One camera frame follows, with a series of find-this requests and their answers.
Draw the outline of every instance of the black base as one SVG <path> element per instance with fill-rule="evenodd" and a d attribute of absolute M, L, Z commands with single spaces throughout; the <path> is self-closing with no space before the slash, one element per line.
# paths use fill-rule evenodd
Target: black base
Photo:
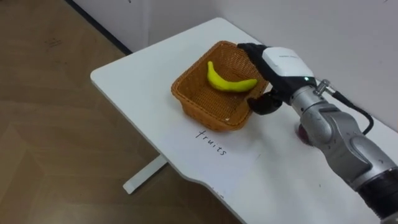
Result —
<path fill-rule="evenodd" d="M 79 13 L 83 18 L 87 20 L 95 29 L 97 29 L 102 35 L 104 35 L 112 44 L 114 44 L 121 52 L 125 55 L 132 54 L 132 51 L 129 50 L 122 42 L 120 42 L 114 35 L 112 35 L 109 31 L 107 31 L 101 24 L 99 24 L 94 18 L 92 18 L 84 9 L 82 9 L 78 4 L 76 4 L 73 0 L 65 0 L 77 13 Z"/>
<path fill-rule="evenodd" d="M 358 193 L 381 220 L 398 212 L 398 169 L 381 173 Z"/>

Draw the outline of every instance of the red object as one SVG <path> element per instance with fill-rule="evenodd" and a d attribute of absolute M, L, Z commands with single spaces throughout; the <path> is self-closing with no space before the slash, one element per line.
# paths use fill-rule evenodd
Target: red object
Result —
<path fill-rule="evenodd" d="M 298 130 L 296 131 L 296 134 L 304 144 L 313 146 L 312 143 L 310 142 L 310 139 L 308 137 L 306 130 L 303 128 L 303 126 L 301 124 L 300 124 L 300 126 L 298 126 Z"/>

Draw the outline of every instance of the white wall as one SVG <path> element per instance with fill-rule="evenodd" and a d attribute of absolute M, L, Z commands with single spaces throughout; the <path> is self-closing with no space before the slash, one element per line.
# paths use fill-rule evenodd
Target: white wall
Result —
<path fill-rule="evenodd" d="M 148 0 L 74 0 L 130 50 L 147 46 Z"/>
<path fill-rule="evenodd" d="M 216 16 L 294 49 L 318 78 L 398 130 L 398 1 L 152 0 L 149 43 Z"/>

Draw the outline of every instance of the basket rim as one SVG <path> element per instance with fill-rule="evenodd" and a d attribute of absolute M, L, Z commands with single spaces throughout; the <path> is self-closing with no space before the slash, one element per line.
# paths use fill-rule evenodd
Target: basket rim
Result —
<path fill-rule="evenodd" d="M 209 54 L 213 53 L 219 46 L 221 45 L 233 45 L 236 46 L 235 43 L 226 41 L 226 40 L 221 40 L 219 42 L 217 42 L 214 46 L 212 46 L 212 48 L 207 51 L 207 53 L 205 53 L 201 58 L 205 58 L 207 57 Z M 187 103 L 190 103 L 191 105 L 193 105 L 194 107 L 198 108 L 199 110 L 201 110 L 202 112 L 204 112 L 205 114 L 207 114 L 208 116 L 214 118 L 215 120 L 217 120 L 217 122 L 221 123 L 222 125 L 228 126 L 230 128 L 236 128 L 238 127 L 241 123 L 245 122 L 245 120 L 247 120 L 249 118 L 249 115 L 252 113 L 251 110 L 247 110 L 246 113 L 244 114 L 244 116 L 241 117 L 241 119 L 239 119 L 236 123 L 227 123 L 225 120 L 218 118 L 217 116 L 215 116 L 214 114 L 210 113 L 209 111 L 207 111 L 206 109 L 204 109 L 202 106 L 198 105 L 196 102 L 188 99 L 185 95 L 181 94 L 178 91 L 178 88 L 182 82 L 182 80 L 184 80 L 188 75 L 188 71 L 189 70 L 194 70 L 196 69 L 199 64 L 200 64 L 201 60 L 197 60 L 190 68 L 188 68 L 181 76 L 179 76 L 173 83 L 172 85 L 172 94 L 173 96 L 175 96 L 179 101 L 186 101 Z M 268 81 L 266 80 L 264 82 L 264 84 L 261 86 L 260 90 L 265 90 L 266 86 L 268 84 Z"/>

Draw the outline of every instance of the black cable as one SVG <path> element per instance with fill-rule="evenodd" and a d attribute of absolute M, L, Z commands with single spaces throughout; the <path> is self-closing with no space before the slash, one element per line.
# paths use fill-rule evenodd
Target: black cable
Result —
<path fill-rule="evenodd" d="M 346 106 L 348 106 L 351 109 L 356 110 L 357 112 L 361 113 L 365 118 L 368 119 L 369 124 L 367 128 L 362 132 L 362 134 L 366 135 L 370 130 L 372 130 L 374 126 L 374 121 L 373 118 L 370 114 L 368 114 L 365 110 L 362 110 L 361 108 L 355 106 L 349 99 L 347 99 L 343 94 L 341 94 L 339 91 L 336 91 L 334 94 L 332 94 L 332 97 L 335 98 L 336 100 L 342 102 Z"/>

